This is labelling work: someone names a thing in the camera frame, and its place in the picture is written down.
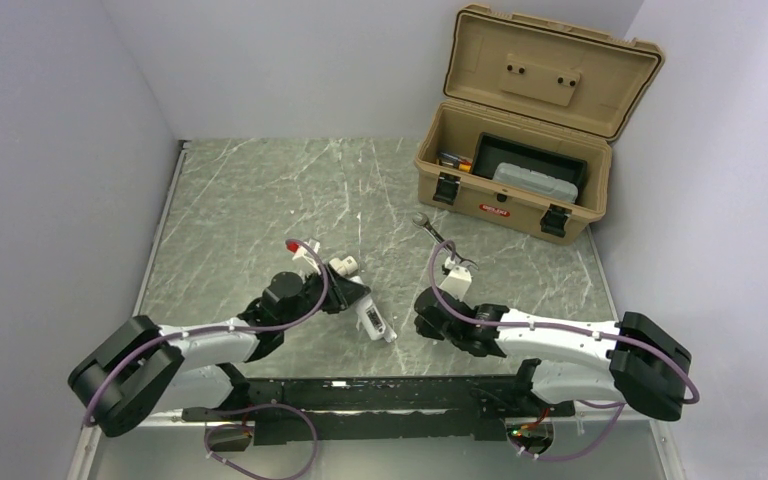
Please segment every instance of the wall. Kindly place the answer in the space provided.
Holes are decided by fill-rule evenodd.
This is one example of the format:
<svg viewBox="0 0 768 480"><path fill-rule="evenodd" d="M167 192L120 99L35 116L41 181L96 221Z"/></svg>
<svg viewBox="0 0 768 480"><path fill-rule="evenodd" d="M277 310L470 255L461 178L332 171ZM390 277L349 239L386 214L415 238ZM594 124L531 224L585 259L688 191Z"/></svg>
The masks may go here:
<svg viewBox="0 0 768 480"><path fill-rule="evenodd" d="M768 478L768 2L646 0L667 62L616 145L595 229L620 311L694 355L690 479Z"/></svg>
<svg viewBox="0 0 768 480"><path fill-rule="evenodd" d="M176 152L98 0L0 0L0 479L65 477L66 377L131 314Z"/></svg>
<svg viewBox="0 0 768 480"><path fill-rule="evenodd" d="M425 134L467 0L104 0L179 138ZM622 36L642 0L491 1Z"/></svg>

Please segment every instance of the red logo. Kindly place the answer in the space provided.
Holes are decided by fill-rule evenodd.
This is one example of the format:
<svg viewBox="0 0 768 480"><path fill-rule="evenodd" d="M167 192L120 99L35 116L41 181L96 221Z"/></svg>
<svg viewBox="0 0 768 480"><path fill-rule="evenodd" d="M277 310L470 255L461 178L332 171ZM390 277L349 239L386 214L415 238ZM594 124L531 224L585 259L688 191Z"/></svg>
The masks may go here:
<svg viewBox="0 0 768 480"><path fill-rule="evenodd" d="M485 212L492 213L493 215L499 215L499 216L502 216L502 217L510 217L511 216L511 212L509 212L507 210L502 210L501 208L492 207L490 205L486 205L486 204L483 204L483 203L481 205L479 205L479 208L484 210Z"/></svg>

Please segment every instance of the open toolbox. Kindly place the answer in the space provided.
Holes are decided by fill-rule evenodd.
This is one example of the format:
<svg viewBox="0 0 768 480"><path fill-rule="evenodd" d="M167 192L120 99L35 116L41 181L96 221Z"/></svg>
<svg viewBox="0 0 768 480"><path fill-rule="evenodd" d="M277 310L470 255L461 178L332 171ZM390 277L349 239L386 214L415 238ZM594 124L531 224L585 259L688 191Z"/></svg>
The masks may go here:
<svg viewBox="0 0 768 480"><path fill-rule="evenodd" d="M444 85L449 99L414 161L420 202L572 243L605 215L610 142L663 63L653 43L482 5L461 9ZM482 160L494 148L496 160ZM507 165L498 158L518 150L525 163L511 161L502 174L536 160L550 172L557 170L552 164L566 165L575 194L565 201L552 185L526 189L493 180L494 169ZM441 153L473 161L452 168L438 160ZM561 175L536 172L553 180Z"/></svg>

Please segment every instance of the gray marble table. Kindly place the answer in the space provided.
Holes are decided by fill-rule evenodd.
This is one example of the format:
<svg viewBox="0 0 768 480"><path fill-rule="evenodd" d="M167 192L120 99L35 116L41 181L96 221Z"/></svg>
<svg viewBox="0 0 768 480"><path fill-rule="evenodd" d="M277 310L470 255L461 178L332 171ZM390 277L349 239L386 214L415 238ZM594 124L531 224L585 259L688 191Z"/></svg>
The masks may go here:
<svg viewBox="0 0 768 480"><path fill-rule="evenodd" d="M248 377L514 373L518 362L473 358L414 331L414 298L428 286L433 243L411 223L428 214L474 259L466 301L502 303L547 317L613 318L588 234L568 247L420 205L408 138L248 139L190 142L141 313L155 322L226 320L272 276L294 270L284 239L315 237L326 260L353 255L382 315L399 334L372 342L353 312L317 314Z"/></svg>

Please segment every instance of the wrench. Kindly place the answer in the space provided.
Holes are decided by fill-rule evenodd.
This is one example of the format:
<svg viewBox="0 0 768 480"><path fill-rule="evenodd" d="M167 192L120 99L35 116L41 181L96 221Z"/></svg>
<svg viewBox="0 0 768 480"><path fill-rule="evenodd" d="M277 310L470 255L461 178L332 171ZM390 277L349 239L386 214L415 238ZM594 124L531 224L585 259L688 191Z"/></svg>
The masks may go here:
<svg viewBox="0 0 768 480"><path fill-rule="evenodd" d="M438 244L439 243L443 243L443 242L446 241L446 239L443 238L439 233L437 233L437 230L435 230L434 227L431 225L431 220L428 219L428 215L426 215L426 214L424 214L422 212L416 212L413 215L413 218L411 219L411 221L413 221L414 225L416 225L417 227L425 230L426 233L431 235L431 238L433 238L434 241L437 242ZM453 255L455 257L455 260L457 261L458 264L460 264L460 265L462 265L462 266L464 266L466 268L474 267L476 270L478 270L478 264L477 263L473 262L472 260L470 260L468 258L462 257L457 252L453 252L450 247L446 247L445 250L447 252L449 252L450 255Z"/></svg>

